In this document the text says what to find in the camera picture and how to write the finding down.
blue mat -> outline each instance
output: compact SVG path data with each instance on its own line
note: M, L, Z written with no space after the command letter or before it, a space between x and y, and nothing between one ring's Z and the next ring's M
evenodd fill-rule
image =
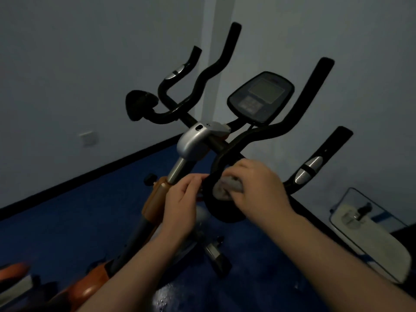
M86 268L119 254L151 192L148 173L167 175L178 158L172 146L3 220L0 265L25 261L43 283L60 289ZM194 172L208 173L213 153ZM218 279L195 248L169 269L153 305L163 311L328 311L292 262L256 226L211 217L208 236L225 236L221 251L233 268ZM301 282L301 291L295 285Z

stationary bike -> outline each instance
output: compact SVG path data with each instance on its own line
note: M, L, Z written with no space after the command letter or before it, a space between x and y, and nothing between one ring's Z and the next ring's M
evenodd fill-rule
M167 176L154 182L153 191L143 206L142 217L121 255L92 269L83 279L49 301L45 308L59 307L62 311L75 311L114 276L149 241L161 224L165 197L169 188L184 175L190 173L195 163L210 150L214 151L217 156L211 165L211 174L202 186L207 209L214 217L226 223L234 223L245 218L232 201L217 200L213 196L214 185L227 165L232 165L243 158L240 152L249 143L282 136L299 122L334 66L334 61L325 57L319 60L296 103L279 123L270 125L288 103L294 92L294 85L288 79L269 71L258 74L228 97L227 105L237 116L236 120L227 124L206 120L197 121L188 114L188 111L200 100L207 81L227 66L240 31L241 25L232 23L220 58L201 72L191 94L179 104L167 92L196 66L202 52L198 47L193 48L187 62L164 78L158 87L159 98L146 91L134 90L127 94L126 109L131 120L138 121L144 118L155 124L168 124L179 119L189 127L177 145L179 158ZM169 111L165 113L154 111L153 108L159 100ZM239 130L247 123L251 125L250 129L238 135L230 143L225 141L230 133ZM284 182L287 194L295 193L314 178L352 134L349 129L338 127L318 150ZM221 252L216 250L214 245L208 252L218 267L224 263Z

electrical socket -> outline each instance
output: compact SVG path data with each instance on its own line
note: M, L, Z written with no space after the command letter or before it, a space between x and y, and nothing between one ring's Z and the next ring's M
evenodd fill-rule
M95 131L87 131L79 134L84 148L95 146L98 143L98 134Z

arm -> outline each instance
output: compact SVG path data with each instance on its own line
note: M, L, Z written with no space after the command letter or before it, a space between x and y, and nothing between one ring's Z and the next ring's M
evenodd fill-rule
M138 311L195 225L195 199L204 174L189 174L166 195L160 234L97 291L79 312Z
M279 177L261 162L243 159L223 173L244 193L237 207L280 247L334 311L416 311L408 294L379 276L290 207Z

forearm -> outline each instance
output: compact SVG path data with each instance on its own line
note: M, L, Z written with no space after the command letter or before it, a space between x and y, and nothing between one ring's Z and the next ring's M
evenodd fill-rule
M416 311L416 302L305 218L293 214L266 233L335 311Z
M153 294L180 243L180 239L161 233L147 243L78 311L138 311Z

